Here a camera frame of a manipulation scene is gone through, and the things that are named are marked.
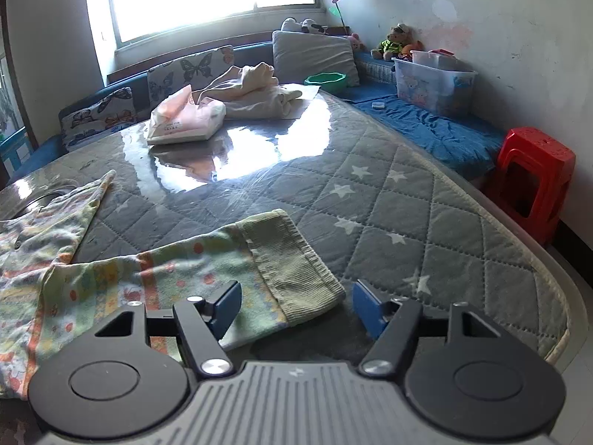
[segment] gray quilted tablecloth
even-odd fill
[[[137,253],[282,208],[348,292],[364,278],[431,313],[467,301],[550,361],[565,346],[565,298],[544,265],[433,161],[350,105],[323,94],[298,121],[236,122],[208,142],[160,149],[147,147],[144,127],[21,181],[22,191],[117,171],[76,261]],[[356,364],[370,344],[347,298],[250,353]]]

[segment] tiled floor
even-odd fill
[[[566,383],[566,402],[552,431],[560,445],[593,444],[593,289],[554,249],[550,254],[573,279],[585,301],[589,335],[574,360],[562,374]]]

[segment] beige cloth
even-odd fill
[[[255,67],[230,67],[210,85],[193,93],[194,101],[208,96],[225,103],[228,118],[286,117],[291,101],[302,95],[278,85],[274,67],[260,63]]]

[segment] metal screw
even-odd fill
[[[372,359],[362,364],[362,370],[369,376],[386,376],[393,372],[393,365],[384,359]]]
[[[216,376],[225,374],[231,369],[231,366],[232,365],[226,359],[211,358],[202,363],[200,368],[207,375]]]

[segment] red stool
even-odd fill
[[[484,194],[541,245],[548,244],[576,156],[568,147],[533,127],[511,129]]]

